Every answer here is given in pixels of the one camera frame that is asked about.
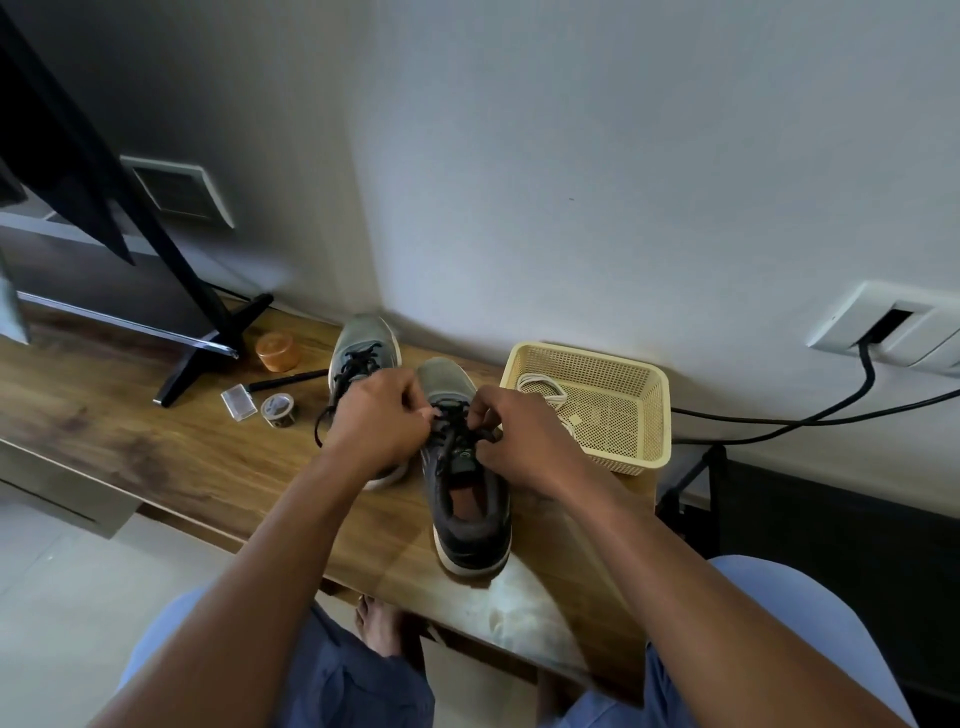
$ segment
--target yellow plastic basket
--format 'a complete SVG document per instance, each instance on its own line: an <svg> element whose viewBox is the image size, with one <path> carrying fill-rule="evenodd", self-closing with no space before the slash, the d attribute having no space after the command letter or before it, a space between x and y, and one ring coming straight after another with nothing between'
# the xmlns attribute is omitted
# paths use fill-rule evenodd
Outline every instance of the yellow plastic basket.
<svg viewBox="0 0 960 728"><path fill-rule="evenodd" d="M549 376L567 400L557 410L584 452L615 473L638 475L670 459L670 388L657 367L619 356L536 341L510 352L500 386L516 389L521 375ZM527 392L555 394L534 382Z"/></svg>

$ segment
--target forearm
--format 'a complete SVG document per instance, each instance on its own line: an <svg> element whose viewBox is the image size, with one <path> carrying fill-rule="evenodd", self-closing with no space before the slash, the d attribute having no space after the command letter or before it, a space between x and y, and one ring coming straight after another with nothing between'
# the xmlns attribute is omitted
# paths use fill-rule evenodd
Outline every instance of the forearm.
<svg viewBox="0 0 960 728"><path fill-rule="evenodd" d="M690 710L711 726L902 726L609 476L564 505L585 529Z"/></svg>
<svg viewBox="0 0 960 728"><path fill-rule="evenodd" d="M333 540L364 479L333 452L315 458L92 725L266 725Z"/></svg>

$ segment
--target tile floor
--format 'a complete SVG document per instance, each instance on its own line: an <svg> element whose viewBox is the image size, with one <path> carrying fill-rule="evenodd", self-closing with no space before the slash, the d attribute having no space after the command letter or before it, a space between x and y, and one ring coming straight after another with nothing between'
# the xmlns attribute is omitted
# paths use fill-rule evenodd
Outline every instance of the tile floor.
<svg viewBox="0 0 960 728"><path fill-rule="evenodd" d="M162 607L230 554L133 516L106 540L0 500L0 716L11 728L83 726L113 693ZM352 629L352 609L320 595ZM533 726L534 688L424 642L439 728Z"/></svg>

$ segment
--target person's left hand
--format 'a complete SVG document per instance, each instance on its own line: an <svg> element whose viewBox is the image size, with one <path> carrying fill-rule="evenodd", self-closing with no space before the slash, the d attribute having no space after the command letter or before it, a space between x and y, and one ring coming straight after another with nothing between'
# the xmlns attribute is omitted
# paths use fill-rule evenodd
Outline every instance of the person's left hand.
<svg viewBox="0 0 960 728"><path fill-rule="evenodd" d="M381 369L354 381L337 404L324 456L344 458L369 479L404 463L426 442L434 409L412 369Z"/></svg>

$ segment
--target blue fabric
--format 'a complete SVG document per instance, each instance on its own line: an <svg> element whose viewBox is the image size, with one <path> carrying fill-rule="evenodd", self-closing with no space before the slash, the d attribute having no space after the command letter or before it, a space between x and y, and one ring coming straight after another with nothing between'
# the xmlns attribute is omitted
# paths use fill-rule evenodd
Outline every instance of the blue fabric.
<svg viewBox="0 0 960 728"><path fill-rule="evenodd" d="M190 614L204 589L169 604L133 649L120 687ZM283 728L433 725L433 692L403 658L384 658L314 604L300 630L273 722Z"/></svg>
<svg viewBox="0 0 960 728"><path fill-rule="evenodd" d="M747 556L711 562L743 592L832 660L909 725L917 723L890 669L853 610L799 571ZM193 609L203 590L170 604L134 648L122 686ZM644 708L587 692L556 728L693 728L696 723L648 645ZM398 657L382 658L314 606L300 633L274 725L429 726L433 693Z"/></svg>
<svg viewBox="0 0 960 728"><path fill-rule="evenodd" d="M916 727L917 721L873 638L837 595L783 564L750 556L720 556L710 562L908 725ZM657 650L648 644L642 709L618 703L598 692L587 692L556 728L693 728L696 725Z"/></svg>

